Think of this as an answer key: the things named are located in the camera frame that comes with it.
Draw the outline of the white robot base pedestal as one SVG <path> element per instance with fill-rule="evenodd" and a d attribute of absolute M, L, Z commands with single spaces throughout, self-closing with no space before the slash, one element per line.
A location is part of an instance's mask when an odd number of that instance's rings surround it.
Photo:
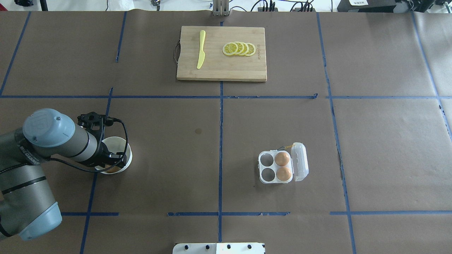
<path fill-rule="evenodd" d="M 179 243 L 173 247 L 173 254 L 265 254 L 264 243 Z"/>

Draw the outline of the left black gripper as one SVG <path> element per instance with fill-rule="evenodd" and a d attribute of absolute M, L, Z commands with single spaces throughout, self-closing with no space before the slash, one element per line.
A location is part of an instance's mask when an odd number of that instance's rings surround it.
<path fill-rule="evenodd" d="M 119 159 L 122 156 L 124 158 L 125 153 L 126 153 L 123 150 L 122 153 L 117 153 L 117 155 L 114 155 L 112 152 L 109 152 L 107 146 L 103 142 L 101 144 L 101 148 L 103 151 L 101 152 L 100 157 L 96 158 L 96 160 L 95 160 L 95 169 L 106 169 L 106 168 L 112 166 L 117 161 L 119 161 Z"/>

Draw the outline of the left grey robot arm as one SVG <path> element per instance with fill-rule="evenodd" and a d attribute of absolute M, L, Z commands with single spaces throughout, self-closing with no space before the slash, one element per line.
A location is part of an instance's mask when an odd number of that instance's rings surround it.
<path fill-rule="evenodd" d="M 22 127 L 1 135 L 1 240 L 18 235 L 24 241 L 58 227 L 63 217 L 42 164 L 56 161 L 83 172 L 102 173 L 127 166 L 123 151 L 113 152 L 102 140 L 105 127 L 125 123 L 90 112 L 74 122 L 52 108 L 26 118 Z"/>

